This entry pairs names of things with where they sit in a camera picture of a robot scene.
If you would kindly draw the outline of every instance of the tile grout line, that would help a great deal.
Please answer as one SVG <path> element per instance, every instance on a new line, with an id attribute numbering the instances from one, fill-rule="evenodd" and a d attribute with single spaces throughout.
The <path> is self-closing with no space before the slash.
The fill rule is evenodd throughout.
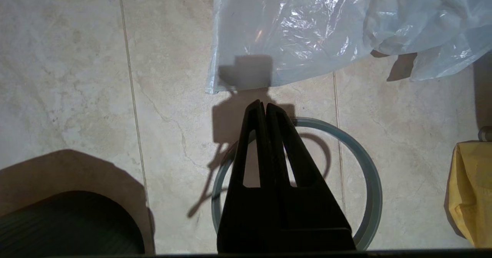
<path id="1" fill-rule="evenodd" d="M 337 116 L 337 128 L 340 128 L 340 116 L 338 105 L 338 92 L 337 92 L 337 76 L 336 71 L 333 71 L 333 88 L 335 91 L 335 115 Z M 345 181 L 343 177 L 343 158 L 341 156 L 341 141 L 339 142 L 339 157 L 340 157 L 340 178 L 341 178 L 341 202 L 343 203 L 343 214 L 346 214 L 347 206 L 345 203 Z"/>
<path id="2" fill-rule="evenodd" d="M 140 165 L 142 165 L 142 176 L 144 180 L 144 191 L 145 191 L 145 197 L 146 197 L 146 205 L 147 205 L 147 211 L 148 211 L 148 217 L 149 217 L 149 224 L 151 228 L 151 234 L 154 234 L 153 226 L 152 226 L 152 218 L 151 218 L 151 211 L 150 211 L 150 202 L 149 202 L 149 192 L 147 190 L 147 180 L 146 180 L 146 175 L 145 175 L 145 167 L 144 167 L 144 157 L 142 154 L 142 142 L 140 140 L 140 130 L 138 128 L 138 118 L 137 118 L 137 104 L 135 102 L 135 90 L 133 89 L 133 77 L 131 74 L 131 64 L 130 64 L 130 50 L 128 49 L 128 36 L 126 35 L 126 24 L 125 24 L 125 14 L 123 12 L 123 0 L 120 0 L 120 8 L 121 8 L 121 21 L 123 24 L 123 35 L 125 36 L 125 49 L 126 49 L 126 61 L 128 62 L 128 75 L 130 76 L 130 89 L 131 89 L 131 99 L 133 102 L 133 115 L 135 117 L 135 127 L 137 130 L 137 141 L 138 141 L 138 151 L 140 153 Z M 153 241 L 152 238 L 152 248 L 155 254 L 155 242 Z"/>

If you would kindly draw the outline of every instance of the tile floor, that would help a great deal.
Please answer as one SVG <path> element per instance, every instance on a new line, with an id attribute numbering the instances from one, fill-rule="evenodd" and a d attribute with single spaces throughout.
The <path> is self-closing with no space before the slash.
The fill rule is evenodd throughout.
<path id="1" fill-rule="evenodd" d="M 260 98 L 339 125 L 366 148 L 384 194 L 371 249 L 470 246 L 443 203 L 455 143 L 476 139 L 473 67 L 387 82 L 396 58 L 368 57 L 269 91 L 206 95 L 212 5 L 0 0 L 0 180 L 10 180 L 0 185 L 0 214 L 93 190 L 132 214 L 149 253 L 153 245 L 156 253 L 214 252 L 208 180 L 217 149 L 236 140 L 244 107 Z M 357 162 L 333 138 L 300 132 L 355 230 L 365 203 Z M 66 149 L 74 151 L 58 152 L 62 167 L 45 160 L 9 170 Z M 87 165 L 84 155 L 106 163 Z"/>

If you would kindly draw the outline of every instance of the yellow bag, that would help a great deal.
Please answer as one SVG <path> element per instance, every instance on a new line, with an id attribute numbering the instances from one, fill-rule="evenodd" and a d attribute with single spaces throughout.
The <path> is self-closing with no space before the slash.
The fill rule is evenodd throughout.
<path id="1" fill-rule="evenodd" d="M 457 144 L 449 178 L 449 212 L 478 248 L 492 247 L 492 143 Z"/>

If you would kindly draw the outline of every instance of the translucent plastic sheet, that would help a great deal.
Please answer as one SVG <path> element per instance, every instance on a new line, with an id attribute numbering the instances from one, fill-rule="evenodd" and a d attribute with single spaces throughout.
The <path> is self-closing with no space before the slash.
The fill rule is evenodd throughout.
<path id="1" fill-rule="evenodd" d="M 214 0 L 207 92 L 327 74 L 372 49 L 417 52 L 411 79 L 451 75 L 492 49 L 492 0 Z"/>

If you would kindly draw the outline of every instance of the marble tile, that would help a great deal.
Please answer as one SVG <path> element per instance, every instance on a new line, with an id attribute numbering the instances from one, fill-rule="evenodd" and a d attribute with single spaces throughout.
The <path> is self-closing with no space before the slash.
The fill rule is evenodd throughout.
<path id="1" fill-rule="evenodd" d="M 212 5 L 213 0 L 123 0 L 157 253 L 216 251 L 211 183 L 223 151 L 239 137 L 248 104 L 261 99 L 291 115 L 336 123 L 332 74 L 270 90 L 204 93 Z M 341 195 L 337 142 L 322 139 L 330 148 L 328 183 Z M 306 140 L 324 170 L 325 152 Z"/>
<path id="2" fill-rule="evenodd" d="M 395 60 L 369 57 L 336 72 L 341 128 L 371 155 L 383 188 L 382 219 L 369 248 L 469 247 L 448 223 L 444 200 L 455 144 L 477 136 L 473 69 L 387 82 Z M 354 228 L 362 220 L 365 183 L 348 149 L 341 157 Z"/>
<path id="3" fill-rule="evenodd" d="M 152 252 L 120 0 L 0 0 L 0 17 L 0 177 L 21 180 L 0 185 L 0 212 L 64 190 L 109 193 Z M 80 152 L 23 164 L 63 149 Z M 77 158 L 87 155 L 106 163 Z M 108 187 L 120 177 L 137 191 Z"/>

